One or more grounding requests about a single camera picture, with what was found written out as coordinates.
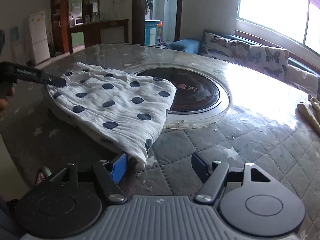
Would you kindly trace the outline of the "white navy polka dot garment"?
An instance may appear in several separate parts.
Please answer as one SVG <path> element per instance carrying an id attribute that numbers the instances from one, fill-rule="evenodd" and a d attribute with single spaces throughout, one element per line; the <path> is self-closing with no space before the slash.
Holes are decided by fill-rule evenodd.
<path id="1" fill-rule="evenodd" d="M 159 77 L 81 62 L 62 77 L 64 87 L 42 88 L 54 115 L 108 150 L 128 154 L 137 170 L 144 169 L 167 120 L 176 87 Z"/>

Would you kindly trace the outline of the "white refrigerator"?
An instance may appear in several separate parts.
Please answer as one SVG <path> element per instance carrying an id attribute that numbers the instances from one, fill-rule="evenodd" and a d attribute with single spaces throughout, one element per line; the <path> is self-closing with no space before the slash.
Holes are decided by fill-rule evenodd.
<path id="1" fill-rule="evenodd" d="M 45 12 L 30 15 L 27 26 L 30 60 L 32 64 L 38 65 L 50 59 Z"/>

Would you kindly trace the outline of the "black round induction cooktop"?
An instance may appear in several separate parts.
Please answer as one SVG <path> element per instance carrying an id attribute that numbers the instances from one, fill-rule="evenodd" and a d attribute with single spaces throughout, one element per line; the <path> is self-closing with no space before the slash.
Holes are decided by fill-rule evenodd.
<path id="1" fill-rule="evenodd" d="M 212 79 L 182 68 L 164 67 L 141 70 L 138 76 L 166 79 L 175 87 L 176 95 L 170 113 L 198 114 L 210 111 L 222 102 L 222 89 Z"/>

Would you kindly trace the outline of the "grey quilted star table cover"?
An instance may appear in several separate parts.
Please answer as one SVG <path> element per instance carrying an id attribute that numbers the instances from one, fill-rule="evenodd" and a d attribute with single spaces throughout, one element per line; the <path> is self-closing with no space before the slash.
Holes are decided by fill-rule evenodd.
<path id="1" fill-rule="evenodd" d="M 82 62 L 130 72 L 144 67 L 185 67 L 219 81 L 231 104 L 207 124 L 189 128 L 185 120 L 166 126 L 150 149 L 148 165 L 128 172 L 121 189 L 133 194 L 189 194 L 201 182 L 191 168 L 198 152 L 232 167 L 253 162 L 294 192 L 304 203 L 301 239 L 319 239 L 319 135 L 297 111 L 307 94 L 269 76 L 227 62 L 180 51 L 130 44 L 99 44 L 50 64 L 46 71 L 60 76 Z M 41 85 L 20 82 L 1 116 L 1 135 L 18 169 L 7 180 L 24 195 L 37 170 L 56 171 L 67 162 L 85 170 L 107 156 L 78 128 L 52 115 Z"/>

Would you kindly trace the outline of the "dark wooden shelf unit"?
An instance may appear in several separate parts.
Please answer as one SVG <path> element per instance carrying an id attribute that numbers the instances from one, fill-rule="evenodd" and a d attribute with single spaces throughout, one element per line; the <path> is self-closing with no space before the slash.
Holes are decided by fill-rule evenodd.
<path id="1" fill-rule="evenodd" d="M 99 0 L 50 0 L 53 44 L 56 54 L 73 51 L 85 46 L 84 33 L 72 33 L 68 39 L 68 29 L 99 21 Z"/>

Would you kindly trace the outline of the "dark wooden console table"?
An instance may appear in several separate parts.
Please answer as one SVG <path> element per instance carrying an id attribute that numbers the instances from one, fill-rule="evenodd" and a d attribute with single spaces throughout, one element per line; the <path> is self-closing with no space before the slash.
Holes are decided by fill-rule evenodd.
<path id="1" fill-rule="evenodd" d="M 129 42 L 129 19 L 115 21 L 100 21 L 88 24 L 80 24 L 67 28 L 69 53 L 73 53 L 72 34 L 83 33 L 85 48 L 101 44 L 101 30 L 123 27 L 124 43 Z"/>

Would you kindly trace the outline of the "blue sofa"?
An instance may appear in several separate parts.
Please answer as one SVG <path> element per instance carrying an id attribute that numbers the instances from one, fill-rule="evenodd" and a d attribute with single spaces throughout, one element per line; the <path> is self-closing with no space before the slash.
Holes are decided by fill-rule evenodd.
<path id="1" fill-rule="evenodd" d="M 203 34 L 205 32 L 209 32 L 209 33 L 214 33 L 213 31 L 209 31 L 209 30 L 205 30 L 203 32 Z M 245 38 L 240 38 L 238 36 L 234 36 L 234 35 L 227 35 L 227 34 L 217 34 L 219 36 L 222 36 L 224 38 L 228 38 L 231 40 L 239 40 L 239 41 L 244 41 L 247 42 L 249 44 L 256 44 L 256 45 L 262 45 L 253 41 L 250 41 L 248 39 Z M 186 38 L 183 40 L 179 40 L 176 42 L 173 42 L 169 45 L 166 46 L 167 49 L 172 49 L 172 50 L 177 50 L 177 51 L 183 51 L 186 53 L 191 53 L 191 54 L 197 54 L 200 55 L 200 50 L 201 50 L 201 43 L 202 43 L 202 39 L 201 40 L 196 40 L 196 39 L 192 39 L 192 38 Z M 316 72 L 314 72 L 313 70 L 311 70 L 310 68 L 308 68 L 307 66 L 301 64 L 299 61 L 293 59 L 292 57 L 290 57 L 290 52 L 289 52 L 289 58 L 288 58 L 288 65 L 292 65 L 295 66 L 297 68 L 300 68 L 302 70 L 305 70 L 307 72 L 310 72 L 312 74 L 315 74 L 319 77 L 319 74 L 317 74 Z"/>

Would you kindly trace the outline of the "yellow folded cloth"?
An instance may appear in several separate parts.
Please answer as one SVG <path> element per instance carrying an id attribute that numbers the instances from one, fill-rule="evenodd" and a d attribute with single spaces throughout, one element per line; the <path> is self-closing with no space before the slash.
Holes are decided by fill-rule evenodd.
<path id="1" fill-rule="evenodd" d="M 308 120 L 313 129 L 319 134 L 320 124 L 320 104 L 319 101 L 311 94 L 308 95 L 306 101 L 302 101 L 297 105 L 298 111 Z"/>

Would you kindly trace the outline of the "butterfly print cushion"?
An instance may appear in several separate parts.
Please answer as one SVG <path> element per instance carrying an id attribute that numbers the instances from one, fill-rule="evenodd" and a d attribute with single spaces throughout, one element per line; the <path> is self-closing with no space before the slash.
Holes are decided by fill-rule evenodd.
<path id="1" fill-rule="evenodd" d="M 284 81 L 289 51 L 231 40 L 214 33 L 203 34 L 200 55 L 235 63 Z"/>

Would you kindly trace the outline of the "beige plain cushion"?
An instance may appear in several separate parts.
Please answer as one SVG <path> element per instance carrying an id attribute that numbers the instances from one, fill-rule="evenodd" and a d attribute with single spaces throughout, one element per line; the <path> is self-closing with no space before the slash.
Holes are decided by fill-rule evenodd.
<path id="1" fill-rule="evenodd" d="M 315 74 L 289 64 L 287 66 L 284 82 L 312 95 L 313 97 L 318 96 L 319 77 Z"/>

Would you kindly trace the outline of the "window with green frame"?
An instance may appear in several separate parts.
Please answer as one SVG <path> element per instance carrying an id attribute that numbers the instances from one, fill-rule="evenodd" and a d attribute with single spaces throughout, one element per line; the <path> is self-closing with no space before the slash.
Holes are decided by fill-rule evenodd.
<path id="1" fill-rule="evenodd" d="M 238 18 L 319 54 L 319 0 L 240 0 Z"/>

